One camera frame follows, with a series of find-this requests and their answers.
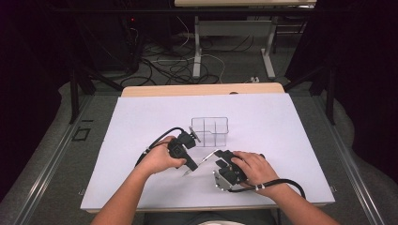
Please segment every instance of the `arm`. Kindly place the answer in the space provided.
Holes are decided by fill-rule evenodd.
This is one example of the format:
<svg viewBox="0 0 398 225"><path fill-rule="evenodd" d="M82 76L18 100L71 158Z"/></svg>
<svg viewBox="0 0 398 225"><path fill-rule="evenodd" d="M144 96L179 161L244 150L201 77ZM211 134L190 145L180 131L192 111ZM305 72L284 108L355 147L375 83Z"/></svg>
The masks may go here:
<svg viewBox="0 0 398 225"><path fill-rule="evenodd" d="M232 161L247 175L251 185L279 179L269 163L255 153L234 152ZM258 194L271 198L294 224L338 224L333 218L307 202L287 184L259 189Z"/></svg>
<svg viewBox="0 0 398 225"><path fill-rule="evenodd" d="M91 224L131 224L143 193L146 180L151 174L162 172L171 167L184 165L186 159L170 157L167 143L173 137L167 137L163 144L153 148L126 178L124 183L102 207Z"/></svg>

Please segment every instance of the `transparent grid container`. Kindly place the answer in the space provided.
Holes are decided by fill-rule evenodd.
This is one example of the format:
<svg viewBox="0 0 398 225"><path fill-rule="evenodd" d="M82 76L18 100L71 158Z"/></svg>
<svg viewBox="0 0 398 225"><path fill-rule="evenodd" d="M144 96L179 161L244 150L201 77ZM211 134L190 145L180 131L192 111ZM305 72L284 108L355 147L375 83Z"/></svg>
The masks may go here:
<svg viewBox="0 0 398 225"><path fill-rule="evenodd" d="M191 127L201 141L196 141L196 146L226 146L228 134L227 117L195 117L191 120Z"/></svg>

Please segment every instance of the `table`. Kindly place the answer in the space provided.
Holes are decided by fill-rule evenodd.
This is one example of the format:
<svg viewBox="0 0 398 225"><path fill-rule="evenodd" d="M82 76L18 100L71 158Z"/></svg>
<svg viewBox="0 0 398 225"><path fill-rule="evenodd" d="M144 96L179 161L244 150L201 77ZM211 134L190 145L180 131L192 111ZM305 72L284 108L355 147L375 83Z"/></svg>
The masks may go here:
<svg viewBox="0 0 398 225"><path fill-rule="evenodd" d="M202 7L281 7L314 5L316 0L175 0L176 7L202 8ZM200 64L202 49L200 36L254 36L267 37L266 48L261 49L267 75L275 79L275 72L269 53L277 27L277 17L270 21L199 21L195 16L195 58L192 76L200 77Z"/></svg>
<svg viewBox="0 0 398 225"><path fill-rule="evenodd" d="M226 115L230 132L223 150L262 153L280 177L301 184L311 203L334 203L290 96L278 83L242 83L127 87L115 107L81 208L98 212L145 148L171 127L188 128L186 123L194 115ZM198 162L213 150L194 147L188 153ZM216 159L210 158L188 176L182 177L187 170L183 167L152 175L137 211L277 207L250 191L236 194L216 188L212 175L218 168Z"/></svg>

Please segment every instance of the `person's left hand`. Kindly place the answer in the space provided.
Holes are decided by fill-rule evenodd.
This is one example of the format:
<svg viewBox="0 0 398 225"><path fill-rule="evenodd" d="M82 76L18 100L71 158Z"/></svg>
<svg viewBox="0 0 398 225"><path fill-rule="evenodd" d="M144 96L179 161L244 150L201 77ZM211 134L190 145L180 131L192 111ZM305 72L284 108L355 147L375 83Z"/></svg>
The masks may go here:
<svg viewBox="0 0 398 225"><path fill-rule="evenodd" d="M157 143L157 146L149 151L136 169L143 170L148 175L165 171L171 167L180 167L186 163L185 158L170 157L167 144L175 137L168 136Z"/></svg>

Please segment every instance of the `forearm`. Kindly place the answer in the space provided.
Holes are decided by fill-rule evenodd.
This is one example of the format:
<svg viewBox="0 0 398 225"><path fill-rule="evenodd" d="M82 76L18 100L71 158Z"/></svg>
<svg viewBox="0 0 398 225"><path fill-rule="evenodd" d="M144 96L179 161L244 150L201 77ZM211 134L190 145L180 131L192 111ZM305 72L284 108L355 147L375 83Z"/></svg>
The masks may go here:
<svg viewBox="0 0 398 225"><path fill-rule="evenodd" d="M287 184L272 188L274 189L270 198L279 205L294 224L338 224L329 215L299 196Z"/></svg>
<svg viewBox="0 0 398 225"><path fill-rule="evenodd" d="M133 170L92 224L131 224L148 174Z"/></svg>

